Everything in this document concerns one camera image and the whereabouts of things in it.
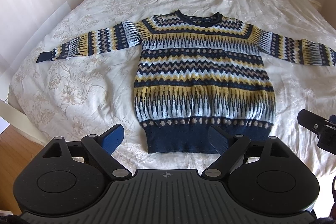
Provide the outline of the navy yellow patterned knit sweater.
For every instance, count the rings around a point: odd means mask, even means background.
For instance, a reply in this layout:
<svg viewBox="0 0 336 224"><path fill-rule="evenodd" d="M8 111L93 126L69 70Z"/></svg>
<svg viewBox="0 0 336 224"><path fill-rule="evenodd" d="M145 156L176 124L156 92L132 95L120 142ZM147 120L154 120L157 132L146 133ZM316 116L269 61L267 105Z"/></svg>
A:
<svg viewBox="0 0 336 224"><path fill-rule="evenodd" d="M264 31L220 13L201 18L180 11L91 31L43 52L38 61L93 56L141 47L134 111L149 153L214 153L208 130L265 140L276 98L262 54L299 65L335 65L321 43Z"/></svg>

